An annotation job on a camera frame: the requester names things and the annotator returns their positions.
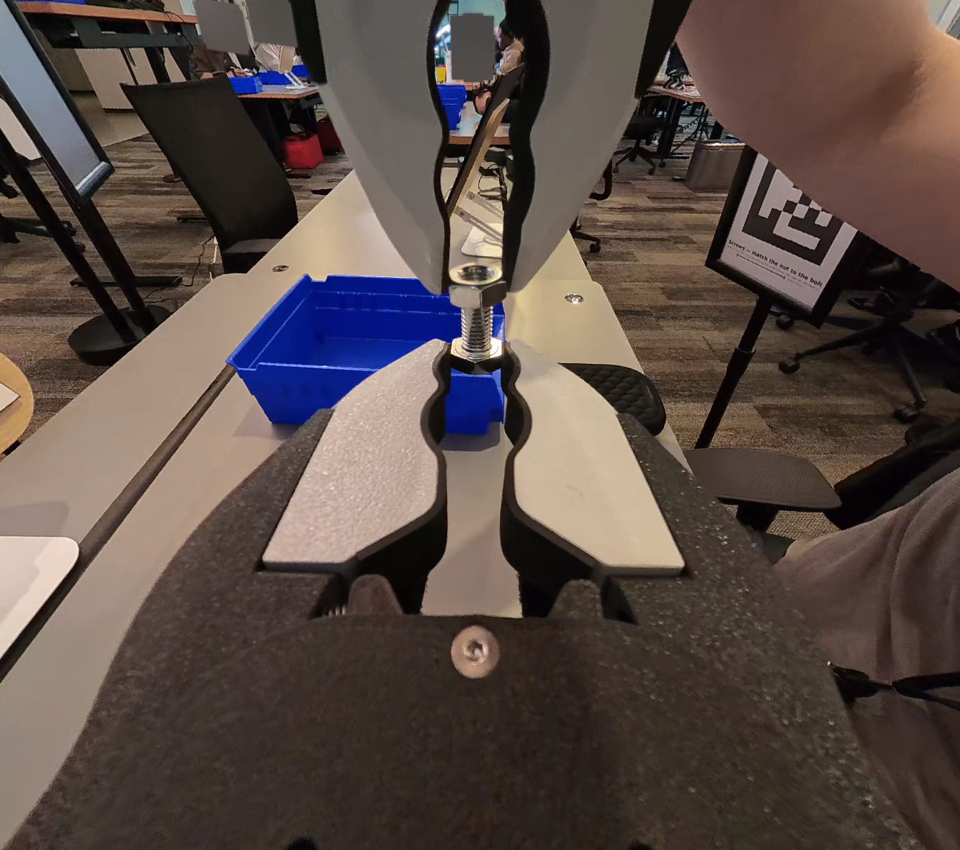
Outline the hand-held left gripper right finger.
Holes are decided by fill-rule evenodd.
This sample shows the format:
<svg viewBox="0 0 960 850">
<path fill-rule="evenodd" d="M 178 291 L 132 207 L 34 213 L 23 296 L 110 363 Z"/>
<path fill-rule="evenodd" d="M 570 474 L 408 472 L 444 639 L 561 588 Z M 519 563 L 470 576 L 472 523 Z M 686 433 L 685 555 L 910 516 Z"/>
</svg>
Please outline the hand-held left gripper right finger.
<svg viewBox="0 0 960 850">
<path fill-rule="evenodd" d="M 527 579 L 680 574 L 683 556 L 611 404 L 526 343 L 503 358 L 510 565 Z"/>
</svg>

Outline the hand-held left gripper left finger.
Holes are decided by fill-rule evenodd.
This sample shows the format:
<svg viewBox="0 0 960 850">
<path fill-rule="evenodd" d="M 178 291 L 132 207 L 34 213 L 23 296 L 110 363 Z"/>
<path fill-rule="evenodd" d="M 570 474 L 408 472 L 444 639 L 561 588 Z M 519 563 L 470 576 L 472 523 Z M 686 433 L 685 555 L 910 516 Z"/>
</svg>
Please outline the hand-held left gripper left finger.
<svg viewBox="0 0 960 850">
<path fill-rule="evenodd" d="M 332 410 L 262 556 L 265 568 L 429 572 L 447 537 L 450 345 L 430 340 L 357 384 Z"/>
</svg>

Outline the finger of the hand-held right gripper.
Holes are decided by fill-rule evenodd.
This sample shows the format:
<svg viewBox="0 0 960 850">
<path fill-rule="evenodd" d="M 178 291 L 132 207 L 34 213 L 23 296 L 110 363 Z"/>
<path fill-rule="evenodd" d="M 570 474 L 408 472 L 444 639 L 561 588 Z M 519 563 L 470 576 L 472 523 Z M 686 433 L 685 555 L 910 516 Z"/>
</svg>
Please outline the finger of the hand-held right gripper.
<svg viewBox="0 0 960 850">
<path fill-rule="evenodd" d="M 534 189 L 513 292 L 534 278 L 569 231 L 627 126 L 653 2 L 539 0 L 548 74 L 530 132 Z"/>
<path fill-rule="evenodd" d="M 447 0 L 315 0 L 322 97 L 384 232 L 430 292 L 445 289 L 440 193 L 449 128 L 433 69 Z"/>
</svg>

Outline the thick silver hex bolt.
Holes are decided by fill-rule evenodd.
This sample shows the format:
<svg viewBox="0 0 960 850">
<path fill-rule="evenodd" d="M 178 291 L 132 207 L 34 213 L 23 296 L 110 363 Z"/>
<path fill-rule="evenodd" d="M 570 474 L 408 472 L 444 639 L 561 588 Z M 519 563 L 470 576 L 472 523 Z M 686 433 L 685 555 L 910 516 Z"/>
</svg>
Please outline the thick silver hex bolt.
<svg viewBox="0 0 960 850">
<path fill-rule="evenodd" d="M 494 337 L 494 309 L 502 304 L 508 287 L 500 263 L 480 260 L 449 271 L 450 303 L 461 311 L 461 334 L 470 351 L 486 352 Z"/>
</svg>

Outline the person's right forearm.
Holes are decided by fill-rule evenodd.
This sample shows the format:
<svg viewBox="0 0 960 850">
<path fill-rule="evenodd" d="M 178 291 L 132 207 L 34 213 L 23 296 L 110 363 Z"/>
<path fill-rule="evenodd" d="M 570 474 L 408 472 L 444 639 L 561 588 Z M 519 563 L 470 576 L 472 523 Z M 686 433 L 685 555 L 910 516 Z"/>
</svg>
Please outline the person's right forearm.
<svg viewBox="0 0 960 850">
<path fill-rule="evenodd" d="M 693 0 L 713 113 L 826 211 L 959 288 L 958 41 L 925 0 Z"/>
</svg>

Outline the black foam wrist pad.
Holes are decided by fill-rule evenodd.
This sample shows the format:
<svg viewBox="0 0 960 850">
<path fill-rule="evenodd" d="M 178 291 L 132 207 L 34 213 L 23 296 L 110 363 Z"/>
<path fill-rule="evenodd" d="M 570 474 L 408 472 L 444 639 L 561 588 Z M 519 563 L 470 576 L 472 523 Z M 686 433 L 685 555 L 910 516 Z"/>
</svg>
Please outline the black foam wrist pad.
<svg viewBox="0 0 960 850">
<path fill-rule="evenodd" d="M 562 363 L 603 397 L 620 415 L 627 415 L 652 435 L 666 426 L 666 408 L 659 390 L 642 371 L 618 364 Z"/>
</svg>

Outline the red bag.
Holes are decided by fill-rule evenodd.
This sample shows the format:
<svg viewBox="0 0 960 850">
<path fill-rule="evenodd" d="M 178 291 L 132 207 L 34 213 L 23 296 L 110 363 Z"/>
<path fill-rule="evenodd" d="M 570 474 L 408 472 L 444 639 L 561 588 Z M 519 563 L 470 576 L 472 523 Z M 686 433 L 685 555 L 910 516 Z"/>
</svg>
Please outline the red bag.
<svg viewBox="0 0 960 850">
<path fill-rule="evenodd" d="M 291 171 L 313 170 L 325 162 L 325 154 L 315 132 L 284 136 L 281 148 L 282 161 Z"/>
</svg>

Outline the grey waste bin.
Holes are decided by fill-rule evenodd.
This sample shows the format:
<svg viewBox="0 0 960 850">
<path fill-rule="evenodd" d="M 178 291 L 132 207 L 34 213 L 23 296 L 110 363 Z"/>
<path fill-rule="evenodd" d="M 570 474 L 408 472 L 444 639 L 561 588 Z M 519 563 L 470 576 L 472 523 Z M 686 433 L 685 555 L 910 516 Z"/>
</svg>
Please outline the grey waste bin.
<svg viewBox="0 0 960 850">
<path fill-rule="evenodd" d="M 738 140 L 700 140 L 690 156 L 684 184 L 695 192 L 728 191 L 745 146 Z"/>
</svg>

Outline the wooden top desk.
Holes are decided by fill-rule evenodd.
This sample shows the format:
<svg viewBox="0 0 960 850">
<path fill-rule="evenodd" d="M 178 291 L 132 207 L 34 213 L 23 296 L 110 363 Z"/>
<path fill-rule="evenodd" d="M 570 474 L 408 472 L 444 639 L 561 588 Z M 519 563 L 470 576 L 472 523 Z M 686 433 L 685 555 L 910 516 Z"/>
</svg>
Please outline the wooden top desk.
<svg viewBox="0 0 960 850">
<path fill-rule="evenodd" d="M 17 5 L 54 49 L 186 49 L 201 42 L 194 16 L 36 1 Z"/>
</svg>

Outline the black framed panel stand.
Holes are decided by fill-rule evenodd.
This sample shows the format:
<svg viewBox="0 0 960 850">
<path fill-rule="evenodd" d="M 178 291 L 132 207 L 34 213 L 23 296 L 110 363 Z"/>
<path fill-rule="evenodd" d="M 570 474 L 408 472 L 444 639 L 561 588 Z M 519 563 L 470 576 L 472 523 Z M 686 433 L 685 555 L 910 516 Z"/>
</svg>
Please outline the black framed panel stand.
<svg viewBox="0 0 960 850">
<path fill-rule="evenodd" d="M 38 150 L 87 242 L 126 299 L 125 307 L 114 301 L 6 133 L 1 134 L 2 174 L 11 177 L 101 310 L 101 315 L 71 332 L 69 347 L 83 363 L 109 367 L 157 329 L 170 312 L 143 300 L 134 270 L 92 201 L 114 169 L 41 48 L 16 0 L 2 0 L 2 101 Z"/>
</svg>

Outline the black framed tag sign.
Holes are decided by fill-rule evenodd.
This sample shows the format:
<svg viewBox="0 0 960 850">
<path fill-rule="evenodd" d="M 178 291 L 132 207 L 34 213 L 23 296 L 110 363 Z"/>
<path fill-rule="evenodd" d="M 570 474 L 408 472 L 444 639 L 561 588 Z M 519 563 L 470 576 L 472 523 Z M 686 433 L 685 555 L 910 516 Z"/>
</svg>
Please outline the black framed tag sign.
<svg viewBox="0 0 960 850">
<path fill-rule="evenodd" d="M 753 311 L 695 448 L 708 448 L 774 309 L 822 327 L 870 240 L 750 147 L 738 161 L 705 267 L 749 291 Z"/>
</svg>

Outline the white board stand base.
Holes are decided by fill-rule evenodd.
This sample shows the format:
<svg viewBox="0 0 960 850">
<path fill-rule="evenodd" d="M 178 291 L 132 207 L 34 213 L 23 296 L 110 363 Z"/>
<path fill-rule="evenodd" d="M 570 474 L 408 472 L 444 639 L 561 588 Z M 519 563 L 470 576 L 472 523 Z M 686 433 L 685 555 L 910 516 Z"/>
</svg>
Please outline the white board stand base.
<svg viewBox="0 0 960 850">
<path fill-rule="evenodd" d="M 68 537 L 1 537 L 1 655 L 25 632 L 77 564 L 79 545 Z"/>
</svg>

